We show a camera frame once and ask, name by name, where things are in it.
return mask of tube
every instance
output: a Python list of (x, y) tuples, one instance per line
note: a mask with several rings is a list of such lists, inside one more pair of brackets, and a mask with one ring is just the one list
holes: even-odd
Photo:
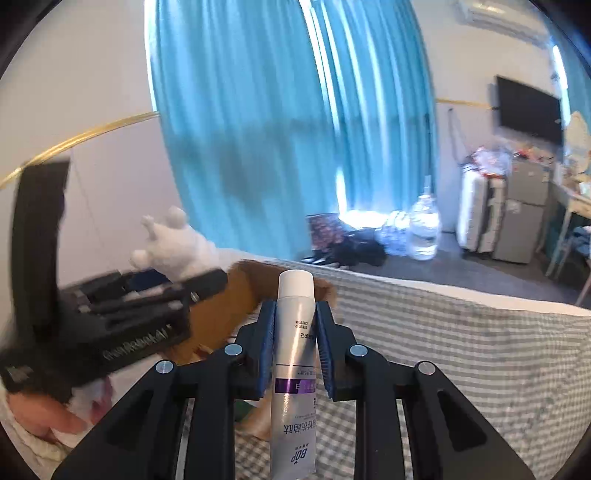
[(279, 276), (271, 401), (271, 479), (316, 471), (316, 338), (314, 278), (304, 270)]

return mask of brown cardboard box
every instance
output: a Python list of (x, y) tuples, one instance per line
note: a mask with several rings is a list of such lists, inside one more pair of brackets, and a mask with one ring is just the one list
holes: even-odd
[[(179, 365), (199, 359), (199, 353), (224, 346), (228, 337), (263, 300), (277, 299), (279, 275), (287, 270), (254, 260), (243, 260), (228, 271), (226, 289), (191, 308), (191, 338), (166, 351)], [(316, 301), (335, 306), (336, 289), (326, 280), (314, 279)]]

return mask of stuffed toy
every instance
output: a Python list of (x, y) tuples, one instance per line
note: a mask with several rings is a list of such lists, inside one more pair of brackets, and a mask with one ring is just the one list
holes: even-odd
[(148, 231), (148, 245), (132, 253), (135, 268), (153, 268), (176, 282), (220, 266), (215, 244), (187, 223), (187, 214), (180, 208), (170, 207), (164, 225), (150, 216), (144, 216), (142, 224)]

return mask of bed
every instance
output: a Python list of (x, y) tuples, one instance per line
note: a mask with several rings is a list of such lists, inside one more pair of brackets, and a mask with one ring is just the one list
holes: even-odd
[[(227, 264), (242, 257), (239, 252), (225, 255)], [(591, 423), (589, 310), (294, 262), (278, 263), (306, 268), (333, 283), (338, 291), (335, 316), (353, 329), (359, 342), (402, 364), (434, 361), (538, 480), (576, 478), (564, 470), (561, 476), (556, 477), (556, 473)], [(156, 359), (117, 372), (112, 378), (116, 399)], [(318, 473), (311, 478), (352, 478), (354, 404), (329, 401), (321, 384), (318, 412)], [(7, 422), (7, 412), (1, 407), (0, 420), (29, 467), (40, 478), (50, 478), (58, 462), (35, 455)], [(405, 460), (409, 460), (404, 427), (402, 434)], [(267, 479), (268, 459), (268, 444), (236, 434), (237, 479)], [(408, 468), (407, 478), (411, 477)]]

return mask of gray refrigerator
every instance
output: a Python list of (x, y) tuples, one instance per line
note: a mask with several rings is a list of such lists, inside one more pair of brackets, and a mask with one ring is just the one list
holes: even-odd
[(523, 264), (531, 261), (544, 219), (550, 176), (550, 169), (542, 164), (513, 160), (492, 258)]

